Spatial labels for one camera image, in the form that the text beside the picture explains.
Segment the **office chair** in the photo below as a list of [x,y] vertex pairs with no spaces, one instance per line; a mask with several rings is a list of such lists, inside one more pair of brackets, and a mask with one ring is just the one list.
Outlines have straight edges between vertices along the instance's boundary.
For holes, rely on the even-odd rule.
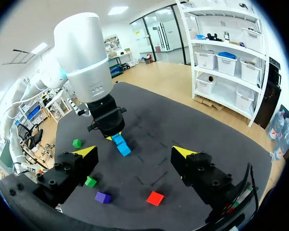
[[[23,139],[24,145],[28,147],[28,149],[32,150],[37,144],[39,144],[42,147],[42,161],[45,163],[44,160],[44,155],[47,154],[50,158],[53,156],[50,153],[50,149],[54,148],[55,145],[53,143],[51,144],[46,144],[46,147],[43,147],[41,145],[42,141],[42,136],[43,136],[43,129],[39,129],[39,125],[35,124],[31,129],[28,129],[25,125],[23,124],[18,124],[18,135]],[[37,128],[38,132],[32,136],[32,131],[33,129]]]

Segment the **wooden floor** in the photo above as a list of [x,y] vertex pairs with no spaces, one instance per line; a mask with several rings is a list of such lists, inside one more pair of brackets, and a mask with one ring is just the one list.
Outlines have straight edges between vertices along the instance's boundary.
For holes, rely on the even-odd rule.
[[[202,111],[251,138],[268,152],[273,150],[274,143],[267,138],[265,130],[257,124],[253,123],[251,128],[249,128],[248,119],[244,116],[228,108],[217,111],[215,108],[207,107],[192,99],[190,66],[170,63],[138,64],[130,70],[125,71],[124,74],[113,79],[114,83],[116,81],[123,81],[136,85]],[[41,127],[45,130],[42,145],[54,143],[57,128],[56,122],[53,119],[47,119],[41,124]],[[39,156],[40,151],[41,149],[36,152],[36,156]],[[49,167],[52,167],[53,158],[48,158],[46,163]],[[267,183],[265,193],[276,184],[284,165],[284,159],[273,162],[270,179]]]

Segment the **table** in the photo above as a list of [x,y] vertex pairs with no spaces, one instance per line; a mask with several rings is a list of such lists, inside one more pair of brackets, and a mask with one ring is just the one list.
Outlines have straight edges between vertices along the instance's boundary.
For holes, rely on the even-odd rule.
[[113,61],[113,60],[116,60],[117,61],[117,64],[122,64],[121,63],[121,60],[120,60],[120,58],[122,58],[122,57],[124,57],[124,56],[129,56],[130,57],[130,55],[131,55],[131,52],[129,52],[129,53],[126,53],[126,54],[121,54],[121,55],[119,55],[119,56],[116,56],[116,57],[113,57],[113,58],[111,58],[111,59],[109,59],[108,61],[109,62],[111,62],[111,61]]
[[[53,119],[58,123],[58,120],[53,116],[53,114],[51,113],[51,111],[48,109],[51,105],[54,105],[58,111],[60,112],[61,116],[64,117],[65,115],[67,115],[69,112],[72,111],[71,106],[66,102],[66,97],[63,96],[63,93],[65,92],[65,90],[61,90],[58,94],[56,94],[53,99],[45,106],[45,108],[47,108],[47,111],[49,112],[49,114],[53,117]],[[60,105],[58,104],[57,100],[61,100],[62,103],[64,104],[64,106],[67,109],[67,112],[65,113]]]
[[[69,113],[62,118],[55,156],[76,151],[74,139],[80,139],[83,148],[96,145],[99,155],[99,163],[91,173],[98,183],[94,188],[77,187],[61,206],[64,214],[124,229],[190,231],[204,225],[211,208],[191,187],[184,186],[171,165],[173,145],[207,152],[219,169],[233,175],[234,184],[243,179],[251,162],[261,198],[271,159],[257,143],[202,112],[127,83],[116,84],[111,95],[119,107],[127,109],[122,136],[132,152],[123,157],[99,131],[89,133],[90,117]],[[95,201],[97,191],[111,194],[111,204]],[[146,202],[152,191],[165,195],[158,207]],[[246,208],[246,220],[254,212],[254,204],[252,201]]]

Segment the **white robot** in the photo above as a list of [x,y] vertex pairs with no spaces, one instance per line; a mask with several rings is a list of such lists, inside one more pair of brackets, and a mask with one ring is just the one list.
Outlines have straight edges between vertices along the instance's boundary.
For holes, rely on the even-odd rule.
[[122,131],[125,125],[122,113],[126,110],[118,108],[109,95],[113,83],[98,15],[79,13],[61,21],[54,29],[54,42],[57,61],[52,60],[51,74],[44,78],[35,76],[28,85],[18,80],[12,90],[11,106],[0,125],[0,136],[10,141],[16,172],[19,174],[29,169],[30,172],[25,174],[32,180],[40,167],[26,163],[18,129],[13,124],[20,103],[30,101],[47,88],[59,88],[69,80],[77,98],[87,103],[94,118],[95,123],[88,127],[89,131],[98,128],[104,136],[112,136]]

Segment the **red cube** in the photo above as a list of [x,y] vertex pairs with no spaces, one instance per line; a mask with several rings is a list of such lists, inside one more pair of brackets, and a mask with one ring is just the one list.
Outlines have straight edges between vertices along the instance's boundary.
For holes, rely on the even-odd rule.
[[155,206],[159,206],[159,204],[162,202],[164,197],[165,197],[164,195],[159,194],[157,192],[151,192],[151,195],[146,201]]

